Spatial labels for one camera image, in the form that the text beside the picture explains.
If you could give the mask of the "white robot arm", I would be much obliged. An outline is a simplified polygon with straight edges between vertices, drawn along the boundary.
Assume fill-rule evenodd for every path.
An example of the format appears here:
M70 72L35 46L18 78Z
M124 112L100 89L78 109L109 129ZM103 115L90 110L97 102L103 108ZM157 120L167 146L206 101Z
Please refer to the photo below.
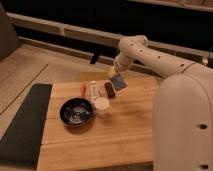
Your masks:
M153 170L213 171L213 69L148 47L144 35L120 39L110 78L140 61L163 78L153 103Z

